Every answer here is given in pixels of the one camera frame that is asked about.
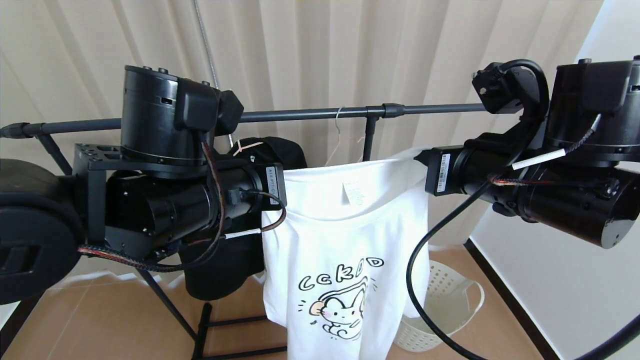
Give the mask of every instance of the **clothes rack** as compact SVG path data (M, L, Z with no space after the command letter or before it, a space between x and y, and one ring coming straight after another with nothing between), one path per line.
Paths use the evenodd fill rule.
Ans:
M333 119L333 118L366 118L365 124L365 141L362 153L362 161L371 159L371 150L373 145L376 124L379 119L389 119L400 117L402 115L428 114L428 113L460 113L470 111L485 111L482 104L444 104L444 105L418 105L405 106L401 104L387 103L379 106L362 106L354 108L325 108L310 110L279 110L279 111L253 111L246 112L242 115L239 122L271 122L271 121L290 121L290 120L312 120L312 119ZM20 122L4 126L0 129L0 138L37 138L44 146L45 150L51 155L56 164L60 167L65 175L72 174L72 167L64 157L60 148L54 141L52 134L58 133L75 133L81 131L100 131L120 129L120 118L97 119L97 120L80 120L55 123L38 123L30 124ZM200 323L197 331L195 331L182 316L180 311L175 307L173 302L168 298L167 294L156 283L153 276L146 270L138 269L143 280L149 285L151 290L167 307L169 312L180 323L184 330L191 336L194 341L192 360L223 360L237 359L240 357L257 356L263 354L271 354L275 352L284 352L287 347L265 348L248 352L236 352L231 354L223 354L216 356L204 356L204 345L206 342L207 331L210 327L218 327L231 324L249 323L267 320L266 316L253 316L249 318L240 318L225 321L211 321L212 306L206 302L202 306L200 315Z

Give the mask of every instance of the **black garment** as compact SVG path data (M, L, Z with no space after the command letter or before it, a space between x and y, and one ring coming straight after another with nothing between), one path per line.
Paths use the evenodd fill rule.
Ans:
M286 139L246 138L240 140L243 147L256 142L260 145L240 152L236 157L247 159L253 163L281 163L285 170L306 168L302 148ZM233 155L236 146L229 151ZM261 226L261 214L249 213L233 219L225 233L257 229ZM209 246L199 243L179 252L182 263L195 260ZM253 234L228 240L220 240L214 257L195 268L184 271L187 292L200 300L216 300L238 290L245 280L264 270L264 253L262 251L262 235Z

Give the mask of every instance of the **perforated basket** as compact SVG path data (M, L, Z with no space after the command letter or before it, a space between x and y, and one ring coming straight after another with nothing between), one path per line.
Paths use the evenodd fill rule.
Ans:
M429 317L451 336L462 329L484 303L484 290L473 280L460 275L452 268L437 261L431 262L429 288L424 310ZM469 306L467 289L476 285L480 290L480 301L475 308ZM438 338L421 318L403 316L394 343L411 352L423 352L438 346Z

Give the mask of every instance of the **floor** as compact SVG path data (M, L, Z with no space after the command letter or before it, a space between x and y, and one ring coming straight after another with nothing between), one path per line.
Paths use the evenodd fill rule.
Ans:
M432 252L431 258L479 281L486 293L483 308L453 339L490 359L542 358L463 247ZM192 299L181 283L174 288L163 287L187 321L197 324L202 302ZM470 293L470 298L474 303L477 294ZM250 279L240 290L212 305L215 320L263 315L262 288ZM285 345L286 337L284 328L269 321L218 327L209 330L205 355ZM187 360L192 351L191 338L146 284L138 279L122 281L103 276L48 290L3 360ZM424 353L407 352L394 345L387 357L389 360L460 358L445 345ZM286 359L286 354L252 359Z

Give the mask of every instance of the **curtain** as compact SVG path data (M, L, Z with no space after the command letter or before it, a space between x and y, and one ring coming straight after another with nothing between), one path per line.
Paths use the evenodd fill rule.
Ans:
M119 117L124 65L233 89L246 111L478 102L472 73L530 58L547 74L572 63L602 0L4 0L0 121ZM372 159L413 146L502 132L517 115L452 113L380 120ZM360 161L363 119L241 124L233 139L281 136L310 166ZM119 143L118 131L56 135ZM228 149L226 136L216 147ZM2 140L0 156L58 172L36 140ZM435 224L465 197L433 198ZM463 243L487 205L474 204L432 242Z

